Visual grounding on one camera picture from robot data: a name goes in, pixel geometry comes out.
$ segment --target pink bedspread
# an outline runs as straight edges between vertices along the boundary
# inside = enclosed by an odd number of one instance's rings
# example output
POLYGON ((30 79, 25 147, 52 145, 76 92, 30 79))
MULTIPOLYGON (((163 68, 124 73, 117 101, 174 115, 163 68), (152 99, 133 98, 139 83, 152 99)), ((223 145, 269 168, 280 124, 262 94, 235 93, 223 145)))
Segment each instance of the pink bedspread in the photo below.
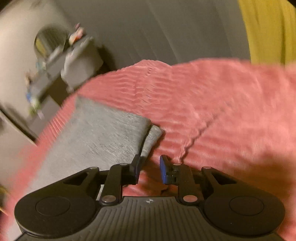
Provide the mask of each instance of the pink bedspread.
MULTIPOLYGON (((278 196, 286 207, 279 234, 296 240, 296 72, 236 60, 197 60, 169 66, 141 61, 93 78, 77 94, 150 118, 165 135, 139 184, 124 195, 160 195, 159 156, 194 168, 212 166, 278 196)), ((10 214, 74 111, 77 94, 26 154, 15 180, 10 214)), ((175 192, 174 186, 168 192, 175 192)))

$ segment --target gray folded cloth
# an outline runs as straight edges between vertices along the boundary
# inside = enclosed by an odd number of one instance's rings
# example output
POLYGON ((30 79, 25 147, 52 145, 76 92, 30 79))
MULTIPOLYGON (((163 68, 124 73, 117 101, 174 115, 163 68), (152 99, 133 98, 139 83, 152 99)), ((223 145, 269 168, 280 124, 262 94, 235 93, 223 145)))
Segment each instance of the gray folded cloth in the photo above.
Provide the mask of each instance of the gray folded cloth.
POLYGON ((76 110, 44 160, 28 193, 85 168, 108 170, 146 158, 162 130, 142 116, 78 96, 76 110))

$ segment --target white logo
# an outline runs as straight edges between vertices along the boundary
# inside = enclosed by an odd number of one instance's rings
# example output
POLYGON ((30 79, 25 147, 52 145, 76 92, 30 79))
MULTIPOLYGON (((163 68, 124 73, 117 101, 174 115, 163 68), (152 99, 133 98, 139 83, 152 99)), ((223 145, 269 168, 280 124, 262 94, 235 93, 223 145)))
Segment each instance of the white logo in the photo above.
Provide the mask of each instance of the white logo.
POLYGON ((148 200, 145 200, 145 202, 151 204, 151 203, 153 203, 154 201, 153 201, 152 199, 148 199, 148 200))

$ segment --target round mirror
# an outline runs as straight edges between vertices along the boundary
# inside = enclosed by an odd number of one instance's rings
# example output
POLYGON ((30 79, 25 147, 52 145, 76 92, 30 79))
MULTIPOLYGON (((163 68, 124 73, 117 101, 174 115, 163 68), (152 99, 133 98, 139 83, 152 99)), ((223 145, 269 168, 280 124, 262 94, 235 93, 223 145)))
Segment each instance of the round mirror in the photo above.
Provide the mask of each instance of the round mirror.
POLYGON ((68 32, 55 25, 42 28, 36 35, 34 48, 38 58, 42 57, 49 62, 52 55, 64 50, 68 42, 68 32))

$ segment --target white wall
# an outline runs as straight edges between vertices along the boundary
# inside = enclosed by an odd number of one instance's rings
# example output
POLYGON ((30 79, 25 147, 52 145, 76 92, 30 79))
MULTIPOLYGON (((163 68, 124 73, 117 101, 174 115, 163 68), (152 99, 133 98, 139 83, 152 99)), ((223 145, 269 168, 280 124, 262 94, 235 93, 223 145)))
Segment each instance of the white wall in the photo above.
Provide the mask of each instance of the white wall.
POLYGON ((51 0, 15 0, 0 13, 0 103, 27 118, 25 72, 36 72, 34 40, 45 25, 59 24, 72 30, 70 23, 51 0))

